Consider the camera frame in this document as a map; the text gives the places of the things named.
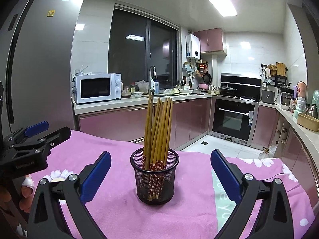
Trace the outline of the left hand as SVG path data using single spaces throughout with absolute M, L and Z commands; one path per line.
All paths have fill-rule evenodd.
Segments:
M 31 205 L 33 201 L 33 194 L 35 190 L 35 184 L 31 175 L 26 175 L 22 186 L 20 189 L 21 200 L 19 203 L 20 210 L 23 210 L 25 213 L 29 213 L 31 210 Z M 11 200 L 10 193 L 3 187 L 1 187 L 1 207 L 7 210 L 5 204 Z

